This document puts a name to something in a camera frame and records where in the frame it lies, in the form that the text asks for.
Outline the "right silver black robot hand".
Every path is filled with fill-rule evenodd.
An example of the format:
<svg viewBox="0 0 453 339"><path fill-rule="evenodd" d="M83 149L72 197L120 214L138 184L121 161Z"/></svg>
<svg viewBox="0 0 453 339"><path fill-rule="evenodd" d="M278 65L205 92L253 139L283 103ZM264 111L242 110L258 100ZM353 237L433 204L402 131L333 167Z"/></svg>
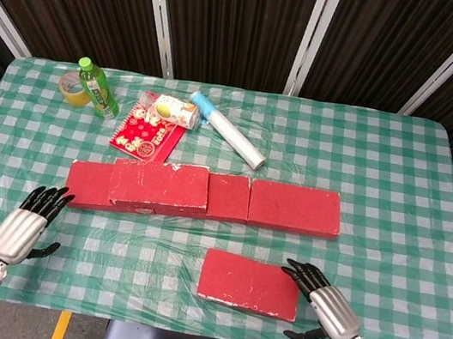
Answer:
<svg viewBox="0 0 453 339"><path fill-rule="evenodd" d="M323 272L312 263L289 258L282 272L290 276L317 315L319 327L306 332L284 330L289 339L354 339L361 322L348 301Z"/></svg>

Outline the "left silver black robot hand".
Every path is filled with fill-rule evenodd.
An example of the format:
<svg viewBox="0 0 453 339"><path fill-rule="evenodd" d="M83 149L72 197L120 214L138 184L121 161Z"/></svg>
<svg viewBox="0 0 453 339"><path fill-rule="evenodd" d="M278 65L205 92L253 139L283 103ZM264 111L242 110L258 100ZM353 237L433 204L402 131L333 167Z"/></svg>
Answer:
<svg viewBox="0 0 453 339"><path fill-rule="evenodd" d="M43 232L60 211L75 199L69 187L35 188L11 211L0 226L0 263L14 265L26 259L49 257L61 246L54 242L46 248L35 248Z"/></svg>

